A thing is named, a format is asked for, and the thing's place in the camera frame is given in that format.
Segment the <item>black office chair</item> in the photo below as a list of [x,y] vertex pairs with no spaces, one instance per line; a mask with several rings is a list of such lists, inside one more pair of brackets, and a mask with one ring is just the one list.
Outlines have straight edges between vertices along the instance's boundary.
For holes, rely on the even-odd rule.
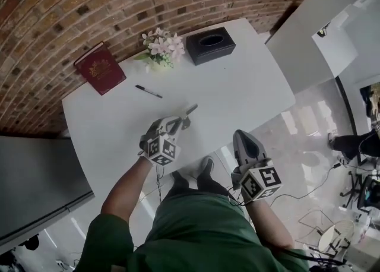
[[371,209],[380,211],[380,175],[373,173],[353,174],[348,172],[351,180],[351,189],[340,193],[340,197],[349,196],[347,202],[342,205],[343,208],[348,208],[356,202],[356,209],[370,214]]

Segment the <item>grey metal cabinet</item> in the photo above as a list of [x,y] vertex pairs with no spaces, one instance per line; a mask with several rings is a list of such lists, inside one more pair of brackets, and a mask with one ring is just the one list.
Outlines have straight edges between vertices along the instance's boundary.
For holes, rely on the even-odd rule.
[[0,253],[93,198],[70,139],[0,136]]

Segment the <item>pink flowers in white pot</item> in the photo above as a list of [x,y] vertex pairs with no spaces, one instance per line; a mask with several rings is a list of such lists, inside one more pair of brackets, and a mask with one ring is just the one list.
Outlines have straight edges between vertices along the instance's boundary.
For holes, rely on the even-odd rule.
[[157,27],[141,35],[145,52],[134,59],[143,61],[145,69],[163,72],[174,68],[174,63],[185,54],[182,37],[177,33]]

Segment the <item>small black green gadget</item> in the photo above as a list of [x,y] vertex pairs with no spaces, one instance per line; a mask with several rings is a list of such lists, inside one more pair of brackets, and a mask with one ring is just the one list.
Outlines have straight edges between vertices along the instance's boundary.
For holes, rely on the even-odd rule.
[[327,35],[327,28],[330,25],[330,22],[327,23],[325,26],[323,26],[322,29],[320,29],[316,34],[320,37],[323,38]]

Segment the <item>person's right forearm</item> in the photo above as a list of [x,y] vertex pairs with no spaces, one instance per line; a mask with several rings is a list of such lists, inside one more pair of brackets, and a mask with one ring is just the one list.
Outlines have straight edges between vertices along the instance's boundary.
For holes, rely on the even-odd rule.
[[246,205],[246,209],[262,243],[272,249],[294,249],[295,243],[290,232],[266,200],[253,201]]

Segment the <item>person's right shoe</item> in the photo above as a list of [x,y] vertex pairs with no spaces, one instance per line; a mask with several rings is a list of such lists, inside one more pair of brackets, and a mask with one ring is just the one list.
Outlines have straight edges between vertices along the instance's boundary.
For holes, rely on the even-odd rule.
[[201,175],[210,176],[214,169],[214,160],[211,156],[206,156],[203,158],[200,166]]

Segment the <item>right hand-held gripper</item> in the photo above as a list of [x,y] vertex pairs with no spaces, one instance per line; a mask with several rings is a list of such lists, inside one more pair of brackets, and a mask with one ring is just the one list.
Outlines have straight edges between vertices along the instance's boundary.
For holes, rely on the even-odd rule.
[[238,129],[233,134],[233,152],[237,167],[231,174],[233,190],[239,189],[251,203],[274,195],[281,179],[264,146],[248,132]]

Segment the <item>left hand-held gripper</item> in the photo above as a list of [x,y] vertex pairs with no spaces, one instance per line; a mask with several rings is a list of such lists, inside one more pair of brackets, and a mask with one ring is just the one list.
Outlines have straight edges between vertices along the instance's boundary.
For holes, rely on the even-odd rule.
[[167,166],[174,162],[180,153],[176,142],[182,128],[182,120],[197,107],[198,105],[194,104],[189,108],[177,110],[175,116],[154,121],[148,131],[140,137],[138,155],[159,166]]

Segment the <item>person's green shirt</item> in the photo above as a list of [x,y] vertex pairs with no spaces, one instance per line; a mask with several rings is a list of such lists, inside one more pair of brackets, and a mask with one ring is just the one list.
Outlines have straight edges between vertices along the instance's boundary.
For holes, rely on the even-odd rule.
[[129,224],[99,214],[88,228],[77,272],[308,272],[303,251],[272,252],[243,211],[221,195],[164,200],[145,242],[135,247]]

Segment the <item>person's black trousers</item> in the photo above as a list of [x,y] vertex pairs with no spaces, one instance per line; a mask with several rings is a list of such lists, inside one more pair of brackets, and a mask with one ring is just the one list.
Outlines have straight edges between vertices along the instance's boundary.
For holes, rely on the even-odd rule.
[[175,185],[173,183],[173,186],[165,196],[162,203],[166,203],[171,200],[181,200],[189,197],[203,197],[209,195],[220,195],[233,199],[231,193],[229,193],[228,190],[218,182],[214,181],[211,175],[199,175],[197,177],[197,189],[190,188],[189,182],[186,185]]

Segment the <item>black marker pen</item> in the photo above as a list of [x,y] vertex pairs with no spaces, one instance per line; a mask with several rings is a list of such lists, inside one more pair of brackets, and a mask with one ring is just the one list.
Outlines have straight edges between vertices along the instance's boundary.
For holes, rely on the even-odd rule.
[[161,96],[160,94],[158,94],[158,93],[156,93],[156,92],[154,92],[154,91],[152,91],[152,90],[149,90],[149,89],[147,89],[147,88],[145,88],[145,87],[143,87],[143,86],[136,85],[135,87],[136,87],[137,89],[141,90],[141,91],[144,91],[144,92],[146,92],[146,93],[151,94],[152,96],[158,97],[158,98],[160,98],[160,99],[163,98],[163,96]]

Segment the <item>white shelf unit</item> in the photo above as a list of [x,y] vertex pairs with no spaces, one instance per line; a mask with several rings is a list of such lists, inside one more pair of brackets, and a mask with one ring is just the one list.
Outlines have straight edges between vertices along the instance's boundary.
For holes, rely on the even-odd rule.
[[333,78],[333,72],[313,40],[322,27],[356,0],[304,0],[271,36],[267,48],[292,92],[299,93]]

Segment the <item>black tissue box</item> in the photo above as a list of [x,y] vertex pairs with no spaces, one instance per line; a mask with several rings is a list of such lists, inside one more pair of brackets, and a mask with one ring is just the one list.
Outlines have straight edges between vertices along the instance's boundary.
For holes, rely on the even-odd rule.
[[195,66],[232,54],[236,44],[224,27],[186,38],[186,49]]

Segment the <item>dark red hardcover book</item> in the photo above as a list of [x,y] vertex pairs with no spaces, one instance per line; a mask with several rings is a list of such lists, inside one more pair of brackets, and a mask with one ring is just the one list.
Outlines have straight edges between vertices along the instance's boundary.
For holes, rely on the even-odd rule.
[[74,66],[101,96],[126,79],[104,42],[98,43],[79,57]]

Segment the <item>person's left forearm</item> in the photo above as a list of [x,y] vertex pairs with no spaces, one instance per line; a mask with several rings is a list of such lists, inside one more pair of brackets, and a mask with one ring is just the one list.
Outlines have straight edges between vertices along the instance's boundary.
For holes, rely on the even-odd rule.
[[145,157],[139,157],[111,189],[100,212],[117,216],[129,222],[152,167],[153,164],[149,160]]

